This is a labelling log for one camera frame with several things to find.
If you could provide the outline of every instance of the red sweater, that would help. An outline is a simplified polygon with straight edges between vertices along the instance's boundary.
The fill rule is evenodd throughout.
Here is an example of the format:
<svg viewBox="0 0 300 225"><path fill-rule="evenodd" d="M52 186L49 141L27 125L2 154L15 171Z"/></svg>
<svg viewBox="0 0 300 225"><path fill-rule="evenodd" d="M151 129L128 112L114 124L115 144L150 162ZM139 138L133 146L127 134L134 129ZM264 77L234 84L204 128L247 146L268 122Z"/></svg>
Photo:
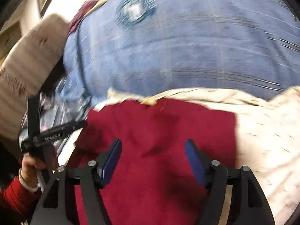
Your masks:
<svg viewBox="0 0 300 225"><path fill-rule="evenodd" d="M2 214L0 215L0 223L7 211L15 213L16 216L21 215L26 219L26 216L33 208L35 201L40 197L40 195L40 190L35 193L31 193L22 186L19 178L16 177L7 189L0 191L0 214Z"/></svg>

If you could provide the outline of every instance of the shirt sleeve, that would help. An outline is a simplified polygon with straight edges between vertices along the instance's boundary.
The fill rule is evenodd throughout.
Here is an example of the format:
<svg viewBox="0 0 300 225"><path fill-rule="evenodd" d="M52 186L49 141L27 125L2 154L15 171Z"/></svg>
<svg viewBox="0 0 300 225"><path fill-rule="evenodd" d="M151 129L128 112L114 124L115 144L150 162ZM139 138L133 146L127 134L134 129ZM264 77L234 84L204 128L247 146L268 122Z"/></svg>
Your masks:
<svg viewBox="0 0 300 225"><path fill-rule="evenodd" d="M26 214L40 197L41 192L35 193L27 190L16 177L4 191L0 191L0 200L4 205L19 214Z"/></svg>

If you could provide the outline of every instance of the hand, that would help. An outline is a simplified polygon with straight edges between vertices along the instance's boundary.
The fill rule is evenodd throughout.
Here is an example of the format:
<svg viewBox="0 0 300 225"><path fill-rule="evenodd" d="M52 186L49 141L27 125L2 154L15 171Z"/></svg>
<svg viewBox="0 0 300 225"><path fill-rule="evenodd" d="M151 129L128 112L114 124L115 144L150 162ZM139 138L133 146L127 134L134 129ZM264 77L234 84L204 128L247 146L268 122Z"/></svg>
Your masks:
<svg viewBox="0 0 300 225"><path fill-rule="evenodd" d="M53 156L51 158L51 166L53 170L56 170L59 166L56 148L54 148ZM34 168L44 169L46 168L46 165L41 159L32 157L29 153L26 153L22 160L21 176L25 183L31 188L35 188L38 185L38 179Z"/></svg>

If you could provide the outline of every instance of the silver bolt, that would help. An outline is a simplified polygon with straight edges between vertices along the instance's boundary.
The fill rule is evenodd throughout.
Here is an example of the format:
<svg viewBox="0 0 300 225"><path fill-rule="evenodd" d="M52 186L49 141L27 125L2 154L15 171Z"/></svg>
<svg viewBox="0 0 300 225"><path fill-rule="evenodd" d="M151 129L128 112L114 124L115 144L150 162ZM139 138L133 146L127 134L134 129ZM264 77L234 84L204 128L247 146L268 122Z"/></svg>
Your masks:
<svg viewBox="0 0 300 225"><path fill-rule="evenodd" d="M62 172L62 171L65 170L65 167L64 167L64 166L59 166L59 167L57 168L57 170L58 170L59 172Z"/></svg>
<svg viewBox="0 0 300 225"><path fill-rule="evenodd" d="M97 162L94 161L94 160L88 162L88 165L89 165L90 167L95 166L96 164L97 164Z"/></svg>
<svg viewBox="0 0 300 225"><path fill-rule="evenodd" d="M248 171L250 171L250 168L249 168L248 166L243 166L243 170L244 170L245 172L248 172Z"/></svg>
<svg viewBox="0 0 300 225"><path fill-rule="evenodd" d="M217 160L212 160L212 161L211 161L211 164L212 164L213 166L219 166L219 165L220 165L220 162L217 161Z"/></svg>

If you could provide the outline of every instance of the bangle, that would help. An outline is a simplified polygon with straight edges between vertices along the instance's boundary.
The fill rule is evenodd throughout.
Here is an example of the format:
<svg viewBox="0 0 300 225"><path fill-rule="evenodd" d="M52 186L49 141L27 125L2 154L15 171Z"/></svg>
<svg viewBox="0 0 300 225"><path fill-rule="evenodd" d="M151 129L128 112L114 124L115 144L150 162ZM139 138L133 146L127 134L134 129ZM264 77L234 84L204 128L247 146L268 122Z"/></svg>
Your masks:
<svg viewBox="0 0 300 225"><path fill-rule="evenodd" d="M38 185L37 185L35 188L29 187L29 186L26 184L25 180L23 179L23 177L22 177L22 175L21 175L21 169L22 169L22 168L19 169L19 181L20 181L20 183L22 184L22 186L23 186L25 189L27 189L27 190L30 191L31 193L36 192L36 191L38 190Z"/></svg>

